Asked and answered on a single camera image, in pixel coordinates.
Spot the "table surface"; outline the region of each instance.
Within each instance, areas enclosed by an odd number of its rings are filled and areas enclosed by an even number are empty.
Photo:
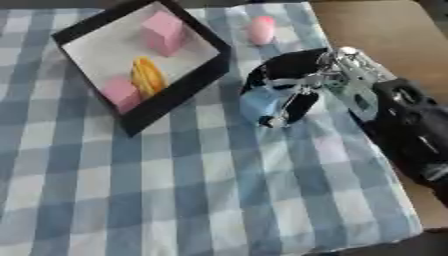
[[[0,11],[0,255],[299,254],[421,232],[334,97],[285,130],[240,114],[261,61],[326,45],[309,4],[190,10],[234,46],[230,71],[132,140],[49,41],[97,11]],[[258,48],[240,28],[261,14],[278,37]]]

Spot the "checkered cloth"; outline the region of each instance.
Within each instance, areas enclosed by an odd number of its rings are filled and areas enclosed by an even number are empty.
[[[330,95],[288,129],[240,116],[252,68],[326,45],[308,3],[190,10],[233,45],[230,72],[132,139],[50,39],[96,12],[0,10],[0,255],[299,255],[421,232]],[[278,26],[261,48],[257,15]]]

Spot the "pink block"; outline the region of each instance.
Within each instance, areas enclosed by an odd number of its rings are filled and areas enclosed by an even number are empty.
[[[147,45],[165,57],[176,52],[185,39],[183,22],[163,11],[158,11],[142,26]]]
[[[124,77],[109,80],[101,93],[109,99],[124,114],[140,104],[140,95],[137,88]]]

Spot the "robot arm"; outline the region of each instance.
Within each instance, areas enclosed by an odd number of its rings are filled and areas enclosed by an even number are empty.
[[[448,207],[448,111],[362,51],[343,47],[287,53],[256,68],[242,89],[243,114],[285,127],[329,90],[400,171],[431,187]]]

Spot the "plaid fabric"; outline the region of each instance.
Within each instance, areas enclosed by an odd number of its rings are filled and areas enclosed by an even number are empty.
[[[0,255],[299,255],[421,232],[333,97],[288,129],[240,116],[252,68],[326,45],[308,3],[190,10],[234,46],[230,73],[133,139],[50,40],[97,11],[0,10]],[[263,14],[277,37],[257,48],[244,27]]]

